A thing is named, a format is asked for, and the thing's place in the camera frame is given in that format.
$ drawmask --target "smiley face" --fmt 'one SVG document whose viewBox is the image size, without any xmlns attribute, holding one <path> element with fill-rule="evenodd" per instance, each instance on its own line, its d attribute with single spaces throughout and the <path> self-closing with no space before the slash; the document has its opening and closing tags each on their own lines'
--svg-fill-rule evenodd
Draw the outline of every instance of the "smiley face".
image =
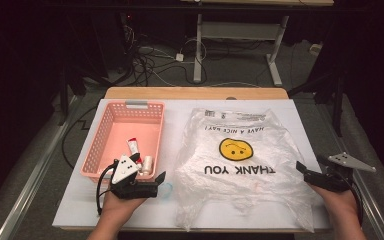
<svg viewBox="0 0 384 240">
<path fill-rule="evenodd" d="M 254 150 L 249 143 L 231 138 L 221 141 L 219 151 L 224 158 L 231 161 L 242 161 L 254 155 Z"/>
</svg>

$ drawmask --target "human hand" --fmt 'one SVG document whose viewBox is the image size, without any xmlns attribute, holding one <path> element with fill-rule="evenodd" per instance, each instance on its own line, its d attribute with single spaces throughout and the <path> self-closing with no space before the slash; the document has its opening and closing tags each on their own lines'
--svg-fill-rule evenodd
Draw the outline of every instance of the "human hand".
<svg viewBox="0 0 384 240">
<path fill-rule="evenodd" d="M 105 193 L 101 217 L 88 239 L 115 239 L 121 227 L 145 200 L 146 198 L 119 199 L 110 191 Z"/>
<path fill-rule="evenodd" d="M 350 190 L 338 193 L 308 185 L 323 198 L 334 228 L 335 239 L 366 239 L 358 219 L 357 202 Z"/>
</svg>

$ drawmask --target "clear plastic wrapper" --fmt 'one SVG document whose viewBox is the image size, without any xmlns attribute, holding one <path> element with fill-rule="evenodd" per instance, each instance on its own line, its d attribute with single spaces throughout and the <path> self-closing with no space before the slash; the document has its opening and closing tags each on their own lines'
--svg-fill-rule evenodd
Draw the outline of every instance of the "clear plastic wrapper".
<svg viewBox="0 0 384 240">
<path fill-rule="evenodd" d="M 290 133 L 270 110 L 262 114 L 193 109 L 177 157 L 176 223 L 186 230 L 207 200 L 246 212 L 265 201 L 286 204 L 313 232 L 314 192 L 295 169 L 305 162 Z"/>
</svg>

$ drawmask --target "pink plastic basket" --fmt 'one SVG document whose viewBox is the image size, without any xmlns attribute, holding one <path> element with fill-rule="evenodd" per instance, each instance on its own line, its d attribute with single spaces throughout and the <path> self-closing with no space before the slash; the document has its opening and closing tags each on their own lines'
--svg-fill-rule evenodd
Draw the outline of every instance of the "pink plastic basket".
<svg viewBox="0 0 384 240">
<path fill-rule="evenodd" d="M 142 159 L 153 158 L 152 172 L 137 175 L 138 180 L 151 180 L 158 163 L 158 149 L 164 118 L 164 103 L 137 100 L 114 100 L 106 104 L 94 133 L 81 174 L 97 182 L 114 159 L 131 155 L 127 140 L 136 138 Z"/>
</svg>

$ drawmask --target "white desk leg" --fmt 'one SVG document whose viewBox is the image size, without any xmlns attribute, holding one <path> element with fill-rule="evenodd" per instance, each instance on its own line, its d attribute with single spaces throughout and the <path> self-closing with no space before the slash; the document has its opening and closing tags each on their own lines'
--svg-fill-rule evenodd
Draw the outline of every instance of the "white desk leg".
<svg viewBox="0 0 384 240">
<path fill-rule="evenodd" d="M 282 19 L 282 23 L 279 26 L 279 29 L 277 31 L 276 40 L 274 42 L 274 50 L 272 54 L 267 54 L 267 64 L 269 65 L 270 73 L 272 75 L 273 83 L 275 86 L 281 87 L 282 86 L 282 80 L 279 76 L 279 71 L 277 71 L 276 67 L 276 56 L 277 52 L 279 51 L 280 44 L 282 43 L 283 34 L 285 33 L 286 24 L 288 23 L 289 16 L 284 16 Z"/>
<path fill-rule="evenodd" d="M 202 14 L 198 14 L 198 22 L 196 27 L 196 55 L 195 55 L 195 67 L 193 71 L 193 81 L 195 83 L 201 82 L 201 64 L 202 64 L 202 54 L 201 54 L 201 40 L 202 40 Z"/>
</svg>

